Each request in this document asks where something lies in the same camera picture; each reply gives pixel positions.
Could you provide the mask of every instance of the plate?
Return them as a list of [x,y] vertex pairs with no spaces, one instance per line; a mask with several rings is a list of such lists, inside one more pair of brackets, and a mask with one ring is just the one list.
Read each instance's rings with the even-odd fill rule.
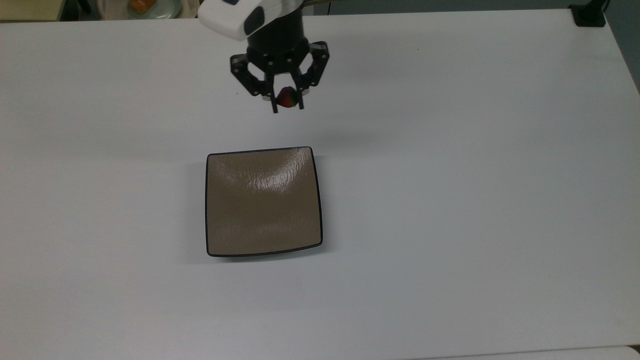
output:
[[127,2],[127,11],[131,18],[135,20],[172,19],[178,15],[181,7],[181,0],[157,0],[147,12],[138,14],[131,8],[129,2]]
[[211,154],[206,184],[210,256],[276,254],[322,244],[310,147]]

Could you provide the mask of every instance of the red strawberry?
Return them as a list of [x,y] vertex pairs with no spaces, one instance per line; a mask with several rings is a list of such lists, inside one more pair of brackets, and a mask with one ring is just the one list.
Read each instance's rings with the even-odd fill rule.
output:
[[293,87],[287,86],[286,88],[282,88],[276,101],[280,106],[292,108],[298,104],[298,93]]

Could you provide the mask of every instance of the orange food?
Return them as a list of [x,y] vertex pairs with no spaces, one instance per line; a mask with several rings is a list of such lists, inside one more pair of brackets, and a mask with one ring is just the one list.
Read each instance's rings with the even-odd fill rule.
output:
[[129,6],[131,6],[133,11],[142,15],[147,12],[155,3],[156,0],[131,0],[129,2]]

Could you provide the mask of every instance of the table surface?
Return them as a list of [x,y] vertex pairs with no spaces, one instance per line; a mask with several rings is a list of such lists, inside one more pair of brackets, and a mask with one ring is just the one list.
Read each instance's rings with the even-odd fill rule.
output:
[[65,0],[0,0],[0,21],[57,21]]
[[[608,27],[531,10],[305,30],[326,74],[274,115],[228,71],[245,45],[197,20],[0,25],[4,358],[640,343],[640,97]],[[206,156],[304,145],[324,243],[207,256]]]

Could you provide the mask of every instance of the square plate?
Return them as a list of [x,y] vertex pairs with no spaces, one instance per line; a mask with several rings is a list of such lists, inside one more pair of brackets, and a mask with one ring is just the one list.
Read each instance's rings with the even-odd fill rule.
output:
[[322,244],[313,150],[210,154],[205,217],[210,256],[276,254]]

